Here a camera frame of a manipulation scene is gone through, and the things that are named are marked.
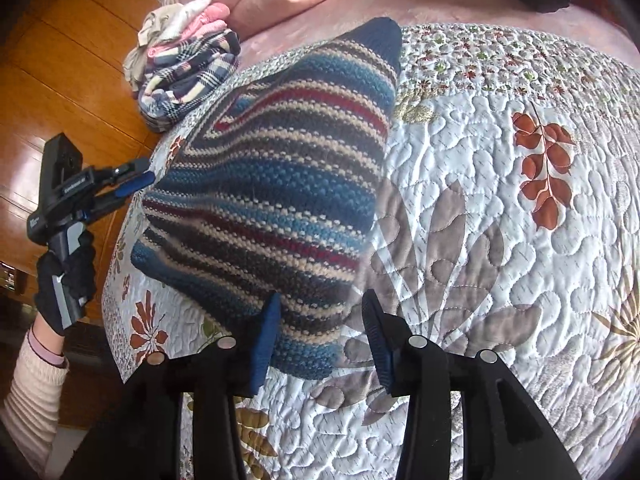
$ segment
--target bedspread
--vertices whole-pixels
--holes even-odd
[[[256,478],[394,478],[408,403],[378,383],[358,308],[386,310],[448,351],[494,348],[585,479],[596,479],[640,412],[640,75],[551,34],[489,25],[416,25],[404,50],[376,222],[323,381],[268,371],[237,406]],[[226,81],[281,70],[305,48]],[[165,136],[160,176],[207,106]],[[140,194],[122,227],[103,315],[122,377],[149,352],[197,352],[220,327],[130,264],[146,220]],[[462,475],[462,409],[452,395],[451,477]],[[182,474],[190,478],[190,400]]]

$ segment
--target sweater sleeve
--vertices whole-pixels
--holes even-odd
[[[31,467],[42,476],[58,428],[68,362],[58,368],[33,351],[25,336],[0,420]]]

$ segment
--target silver bolt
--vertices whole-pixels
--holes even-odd
[[[414,348],[424,348],[425,346],[427,346],[428,342],[429,340],[421,335],[412,335],[409,338],[409,345]]]
[[[158,366],[164,362],[164,354],[162,352],[153,352],[148,355],[146,362],[153,366]]]
[[[496,354],[493,350],[482,350],[480,352],[480,358],[485,363],[493,364],[498,360],[498,354]]]
[[[224,337],[221,337],[220,339],[218,339],[217,345],[218,345],[218,348],[222,348],[223,350],[229,350],[234,346],[236,346],[236,338],[231,337],[229,335],[225,335]]]

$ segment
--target pink bed sheet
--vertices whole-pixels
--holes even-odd
[[[242,43],[240,68],[334,38],[376,16],[389,16],[400,25],[487,23],[549,32],[640,69],[640,54],[628,35],[597,14],[577,6],[539,14],[518,0],[327,0]]]

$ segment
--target black glove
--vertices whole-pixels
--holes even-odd
[[[69,255],[64,264],[51,251],[44,253],[36,264],[38,271],[38,292],[34,297],[36,307],[49,326],[60,335],[64,335],[64,331],[52,277],[64,274],[62,285],[68,287],[69,294],[76,300],[86,298],[88,302],[96,291],[94,235],[84,231],[78,241],[80,246]]]

